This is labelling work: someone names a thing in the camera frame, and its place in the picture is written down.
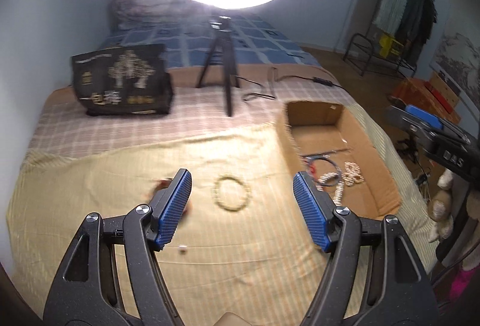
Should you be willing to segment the black printed gift bag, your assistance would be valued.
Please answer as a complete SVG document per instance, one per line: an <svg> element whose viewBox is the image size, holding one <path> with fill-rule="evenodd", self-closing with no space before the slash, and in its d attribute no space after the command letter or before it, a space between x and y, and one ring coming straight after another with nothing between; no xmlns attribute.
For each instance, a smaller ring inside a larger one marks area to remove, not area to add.
<svg viewBox="0 0 480 326"><path fill-rule="evenodd" d="M72 87L89 116L168 115L166 46L115 46L71 58Z"/></svg>

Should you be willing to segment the black tripod stand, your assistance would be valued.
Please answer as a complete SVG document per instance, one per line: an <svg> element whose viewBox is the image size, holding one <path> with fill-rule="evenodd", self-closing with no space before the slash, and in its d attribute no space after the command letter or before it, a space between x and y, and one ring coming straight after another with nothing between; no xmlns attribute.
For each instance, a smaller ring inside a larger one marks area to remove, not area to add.
<svg viewBox="0 0 480 326"><path fill-rule="evenodd" d="M208 69L213 65L212 59L218 53L220 55L220 66L223 70L223 86L226 114L233 116L233 95L232 89L239 88L238 66L233 46L231 18L228 16L219 16L211 22L214 31L214 39L211 42L207 57L202 66L202 71L196 83L196 88L202 88L207 76Z"/></svg>

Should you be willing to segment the yellow striped cloth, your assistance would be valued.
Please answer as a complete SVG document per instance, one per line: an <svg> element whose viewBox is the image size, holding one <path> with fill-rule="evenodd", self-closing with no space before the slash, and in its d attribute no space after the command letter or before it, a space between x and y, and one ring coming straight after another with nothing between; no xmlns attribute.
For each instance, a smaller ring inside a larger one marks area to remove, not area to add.
<svg viewBox="0 0 480 326"><path fill-rule="evenodd" d="M328 257L313 244L293 195L277 121L78 159L30 151L7 211L16 288L42 313L89 213L122 216L149 201L157 180L187 169L188 213L157 254L183 322L213 325L232 312L253 325L300 324ZM395 215L430 270L433 224L412 175L379 126L360 126L397 185L402 203Z"/></svg>

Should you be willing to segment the black metal chair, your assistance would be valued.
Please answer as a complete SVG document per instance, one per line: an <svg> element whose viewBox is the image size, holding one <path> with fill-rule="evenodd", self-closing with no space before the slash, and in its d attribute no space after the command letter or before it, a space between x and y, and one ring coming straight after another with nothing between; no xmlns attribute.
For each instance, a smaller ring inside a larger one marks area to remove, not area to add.
<svg viewBox="0 0 480 326"><path fill-rule="evenodd" d="M364 76L366 73L373 73L397 79L414 77L417 67L405 60L404 47L402 55L398 58L384 59L380 57L380 37L374 39L361 33L354 33L343 55L343 61L353 66L360 76Z"/></svg>

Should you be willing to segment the black clothes rack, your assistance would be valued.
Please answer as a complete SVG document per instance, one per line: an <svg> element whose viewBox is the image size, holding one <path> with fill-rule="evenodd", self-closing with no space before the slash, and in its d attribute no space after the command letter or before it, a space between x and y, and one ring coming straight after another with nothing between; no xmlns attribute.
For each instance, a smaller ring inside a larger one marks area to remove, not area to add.
<svg viewBox="0 0 480 326"><path fill-rule="evenodd" d="M404 46L404 58L417 66L425 44L437 23L434 0L378 0L373 15L372 37L388 34Z"/></svg>

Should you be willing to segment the yellow box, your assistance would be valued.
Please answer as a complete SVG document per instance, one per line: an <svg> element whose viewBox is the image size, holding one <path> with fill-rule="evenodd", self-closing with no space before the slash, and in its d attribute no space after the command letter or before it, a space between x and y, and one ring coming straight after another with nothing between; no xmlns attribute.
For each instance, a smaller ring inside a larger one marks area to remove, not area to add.
<svg viewBox="0 0 480 326"><path fill-rule="evenodd" d="M379 46L379 55L384 59L398 58L402 55L404 49L404 46L400 42L388 34L382 34L379 39Z"/></svg>

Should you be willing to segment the checked bed sheet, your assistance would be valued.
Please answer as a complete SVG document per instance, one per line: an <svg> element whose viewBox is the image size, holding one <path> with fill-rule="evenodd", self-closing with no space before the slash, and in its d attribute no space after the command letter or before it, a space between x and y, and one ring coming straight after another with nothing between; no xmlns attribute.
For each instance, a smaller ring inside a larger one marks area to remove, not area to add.
<svg viewBox="0 0 480 326"><path fill-rule="evenodd" d="M234 94L234 114L224 112L220 89L178 88L166 116L89 116L72 88L54 91L42 109L29 149L80 158L130 146L168 142L220 133L231 128L275 121L289 101L320 101L349 105L354 99L341 88L304 80L279 82L276 99L244 102Z"/></svg>

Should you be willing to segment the landscape wall poster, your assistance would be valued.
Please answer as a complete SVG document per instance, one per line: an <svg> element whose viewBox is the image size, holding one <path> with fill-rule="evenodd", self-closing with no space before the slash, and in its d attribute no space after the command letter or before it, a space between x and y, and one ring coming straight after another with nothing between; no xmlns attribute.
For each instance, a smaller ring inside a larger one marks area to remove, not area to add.
<svg viewBox="0 0 480 326"><path fill-rule="evenodd" d="M451 16L433 61L479 108L479 19Z"/></svg>

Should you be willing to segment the orange storage box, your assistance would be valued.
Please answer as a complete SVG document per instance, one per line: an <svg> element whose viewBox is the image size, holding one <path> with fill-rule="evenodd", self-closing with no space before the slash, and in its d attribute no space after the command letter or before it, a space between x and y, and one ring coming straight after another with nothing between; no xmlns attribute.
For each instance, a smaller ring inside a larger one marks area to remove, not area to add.
<svg viewBox="0 0 480 326"><path fill-rule="evenodd" d="M433 72L429 80L407 77L388 96L392 103L413 105L435 116L460 124L461 117L455 111L460 97L452 89L452 81L443 72Z"/></svg>

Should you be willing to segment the brown cardboard box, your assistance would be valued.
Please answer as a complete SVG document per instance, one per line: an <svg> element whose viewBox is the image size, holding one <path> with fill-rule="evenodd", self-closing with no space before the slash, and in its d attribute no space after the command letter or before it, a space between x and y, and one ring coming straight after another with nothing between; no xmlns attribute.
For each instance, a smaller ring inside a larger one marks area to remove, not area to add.
<svg viewBox="0 0 480 326"><path fill-rule="evenodd" d="M291 101L283 104L277 135L289 173L307 171L304 155L327 155L345 172L347 162L359 166L361 181L346 186L342 203L360 217L380 220L394 215L402 203L394 179L360 122L339 103ZM317 161L316 168L332 167Z"/></svg>

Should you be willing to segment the blue checked blanket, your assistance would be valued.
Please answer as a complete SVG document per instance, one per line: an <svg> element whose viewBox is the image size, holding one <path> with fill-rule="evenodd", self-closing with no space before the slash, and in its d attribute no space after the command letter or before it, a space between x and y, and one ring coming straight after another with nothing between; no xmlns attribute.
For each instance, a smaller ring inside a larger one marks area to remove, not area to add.
<svg viewBox="0 0 480 326"><path fill-rule="evenodd" d="M318 66L279 29L255 15L232 15L229 31L219 32L213 16L189 16L176 21L120 25L101 48L163 44L168 68L203 66L211 49L211 63L220 65L225 51L234 54L236 64L300 64Z"/></svg>

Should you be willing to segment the dark blue bangle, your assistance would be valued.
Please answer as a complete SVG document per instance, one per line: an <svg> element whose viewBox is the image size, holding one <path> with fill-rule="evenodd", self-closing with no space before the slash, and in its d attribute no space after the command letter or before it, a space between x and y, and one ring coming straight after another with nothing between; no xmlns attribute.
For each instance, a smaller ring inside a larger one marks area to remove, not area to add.
<svg viewBox="0 0 480 326"><path fill-rule="evenodd" d="M343 172L340 167L327 155L304 155L303 157L307 173L320 187L334 187L339 185L343 179ZM317 169L317 161L328 163L332 169L320 171Z"/></svg>

